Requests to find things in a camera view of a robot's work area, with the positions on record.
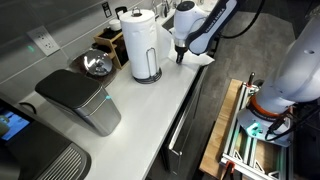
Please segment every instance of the gray wall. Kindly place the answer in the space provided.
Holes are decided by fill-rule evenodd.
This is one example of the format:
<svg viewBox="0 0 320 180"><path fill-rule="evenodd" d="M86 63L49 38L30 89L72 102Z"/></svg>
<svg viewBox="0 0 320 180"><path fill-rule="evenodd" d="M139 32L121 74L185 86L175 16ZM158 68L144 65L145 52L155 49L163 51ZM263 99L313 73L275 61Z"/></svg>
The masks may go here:
<svg viewBox="0 0 320 180"><path fill-rule="evenodd" d="M116 7L150 9L152 4L152 0L108 0L112 17L107 19L101 7L103 2L0 0L0 92L20 101L41 79L66 68L70 60L86 51L94 42L93 36L108 27L108 21L115 17ZM49 57L26 35L41 25L61 47Z"/></svg>

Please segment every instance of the display screen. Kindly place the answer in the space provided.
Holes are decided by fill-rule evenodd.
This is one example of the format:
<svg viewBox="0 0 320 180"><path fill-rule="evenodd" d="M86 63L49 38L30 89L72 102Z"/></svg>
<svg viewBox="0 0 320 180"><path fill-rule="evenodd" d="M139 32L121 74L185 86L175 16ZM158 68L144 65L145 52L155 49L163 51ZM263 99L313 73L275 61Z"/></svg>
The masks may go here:
<svg viewBox="0 0 320 180"><path fill-rule="evenodd" d="M8 141L30 122L18 116L17 114L0 107L0 137Z"/></svg>

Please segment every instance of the wall outlet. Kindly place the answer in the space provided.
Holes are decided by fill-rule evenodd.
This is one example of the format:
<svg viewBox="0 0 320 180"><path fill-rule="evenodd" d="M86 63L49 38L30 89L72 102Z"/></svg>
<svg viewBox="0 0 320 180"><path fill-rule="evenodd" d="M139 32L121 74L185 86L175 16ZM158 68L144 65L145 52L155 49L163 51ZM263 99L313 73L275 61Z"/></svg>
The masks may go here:
<svg viewBox="0 0 320 180"><path fill-rule="evenodd" d="M54 41L44 26L27 32L28 36L38 45L46 56L58 51L59 45Z"/></svg>

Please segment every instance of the green light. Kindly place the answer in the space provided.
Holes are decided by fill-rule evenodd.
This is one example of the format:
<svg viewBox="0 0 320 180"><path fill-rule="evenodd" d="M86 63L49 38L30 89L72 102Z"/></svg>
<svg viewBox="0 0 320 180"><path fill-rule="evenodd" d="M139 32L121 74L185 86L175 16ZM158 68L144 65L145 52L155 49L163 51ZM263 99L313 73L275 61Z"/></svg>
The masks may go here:
<svg viewBox="0 0 320 180"><path fill-rule="evenodd" d="M259 123L257 123L257 122L253 123L251 126L249 126L249 127L247 128L247 132L248 132L249 134L256 133L256 132L258 131L258 127L259 127L259 126L260 126Z"/></svg>
<svg viewBox="0 0 320 180"><path fill-rule="evenodd" d="M32 46L28 46L28 49L29 49L30 52L34 52L34 49L33 49Z"/></svg>

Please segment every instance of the paper towel roll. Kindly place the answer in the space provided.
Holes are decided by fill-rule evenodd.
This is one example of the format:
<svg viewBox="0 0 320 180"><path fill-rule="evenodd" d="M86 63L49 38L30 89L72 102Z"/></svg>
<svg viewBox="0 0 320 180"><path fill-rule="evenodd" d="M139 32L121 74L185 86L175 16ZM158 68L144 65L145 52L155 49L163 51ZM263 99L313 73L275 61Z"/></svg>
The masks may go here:
<svg viewBox="0 0 320 180"><path fill-rule="evenodd" d="M159 71L155 15L153 11L144 9L140 10L140 16L133 16L133 13L139 11L128 11L120 16L122 33L132 75L137 79L147 79Z"/></svg>

